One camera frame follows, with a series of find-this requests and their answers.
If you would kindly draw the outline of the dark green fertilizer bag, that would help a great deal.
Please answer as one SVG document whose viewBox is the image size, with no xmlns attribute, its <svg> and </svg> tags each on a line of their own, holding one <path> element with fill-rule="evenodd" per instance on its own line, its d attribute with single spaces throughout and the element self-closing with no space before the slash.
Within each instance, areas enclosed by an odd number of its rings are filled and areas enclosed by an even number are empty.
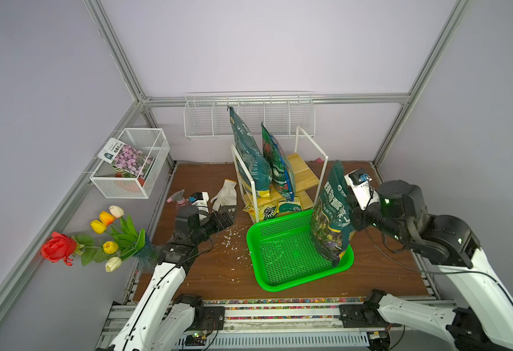
<svg viewBox="0 0 513 351">
<path fill-rule="evenodd" d="M 259 150 L 256 140 L 245 122 L 235 112 L 233 107 L 227 109 L 230 114 L 230 124 L 233 129 L 235 147 L 249 171 L 246 173 L 240 167 L 240 175 L 243 179 L 243 187 L 247 193 L 252 193 L 251 182 L 247 176 L 249 174 L 254 181 L 254 188 L 258 198 L 270 198 L 270 187 L 272 183 L 272 171 L 269 162 L 264 158 Z"/>
<path fill-rule="evenodd" d="M 350 219 L 351 206 L 347 202 L 349 195 L 344 166 L 337 160 L 319 191 L 311 217 L 310 234 L 316 251 L 333 267 L 344 257 L 355 232 Z"/>
</svg>

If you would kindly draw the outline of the blue green soil bag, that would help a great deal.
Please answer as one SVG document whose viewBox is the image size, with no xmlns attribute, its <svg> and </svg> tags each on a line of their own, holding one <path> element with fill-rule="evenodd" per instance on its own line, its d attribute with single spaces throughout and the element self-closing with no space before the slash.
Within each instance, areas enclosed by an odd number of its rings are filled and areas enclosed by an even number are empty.
<svg viewBox="0 0 513 351">
<path fill-rule="evenodd" d="M 296 188 L 295 175 L 291 163 L 287 159 L 278 140 L 268 132 L 263 123 L 261 128 L 262 152 L 272 170 L 273 186 L 283 198 L 293 200 L 296 196 Z"/>
</svg>

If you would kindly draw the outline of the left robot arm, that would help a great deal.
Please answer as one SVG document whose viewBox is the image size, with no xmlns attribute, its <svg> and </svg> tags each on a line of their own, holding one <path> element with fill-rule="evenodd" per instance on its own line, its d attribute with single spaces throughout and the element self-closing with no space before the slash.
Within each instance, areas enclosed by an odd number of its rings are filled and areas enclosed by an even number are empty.
<svg viewBox="0 0 513 351">
<path fill-rule="evenodd" d="M 205 307 L 199 295 L 174 295 L 194 261 L 202 254 L 199 245 L 235 222 L 235 206 L 222 206 L 199 221 L 202 212 L 188 205 L 178 210 L 175 230 L 164 246 L 131 317 L 106 350 L 172 350 L 187 330 L 209 328 L 213 336 L 224 328 L 223 307 Z"/>
</svg>

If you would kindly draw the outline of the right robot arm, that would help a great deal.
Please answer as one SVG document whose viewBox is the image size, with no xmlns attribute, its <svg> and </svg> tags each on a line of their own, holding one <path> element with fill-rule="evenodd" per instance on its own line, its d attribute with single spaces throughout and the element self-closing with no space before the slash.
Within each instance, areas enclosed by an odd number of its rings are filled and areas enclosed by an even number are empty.
<svg viewBox="0 0 513 351">
<path fill-rule="evenodd" d="M 451 343 L 457 350 L 513 350 L 513 297 L 491 267 L 480 241 L 462 219 L 428 212 L 417 185 L 402 180 L 373 188 L 365 176 L 345 177 L 352 225 L 378 229 L 404 250 L 427 259 L 433 275 L 446 276 L 466 308 L 432 307 L 373 290 L 351 313 L 354 323 L 410 327 Z"/>
</svg>

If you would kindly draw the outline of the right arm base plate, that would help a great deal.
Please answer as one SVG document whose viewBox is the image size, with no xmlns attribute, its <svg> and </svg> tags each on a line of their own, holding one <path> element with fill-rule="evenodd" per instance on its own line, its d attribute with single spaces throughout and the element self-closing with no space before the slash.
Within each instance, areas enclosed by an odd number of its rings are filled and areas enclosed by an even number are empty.
<svg viewBox="0 0 513 351">
<path fill-rule="evenodd" d="M 377 304 L 343 304 L 339 306 L 340 317 L 344 328 L 383 328 L 392 325 L 379 313 Z"/>
</svg>

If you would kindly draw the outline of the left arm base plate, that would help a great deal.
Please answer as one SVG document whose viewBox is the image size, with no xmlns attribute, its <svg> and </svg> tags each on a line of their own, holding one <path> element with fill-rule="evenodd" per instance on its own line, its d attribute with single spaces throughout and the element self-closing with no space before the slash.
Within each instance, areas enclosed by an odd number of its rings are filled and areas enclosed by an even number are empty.
<svg viewBox="0 0 513 351">
<path fill-rule="evenodd" d="M 220 331 L 224 329 L 224 307 L 195 307 L 194 319 L 187 328 L 188 331 Z"/>
</svg>

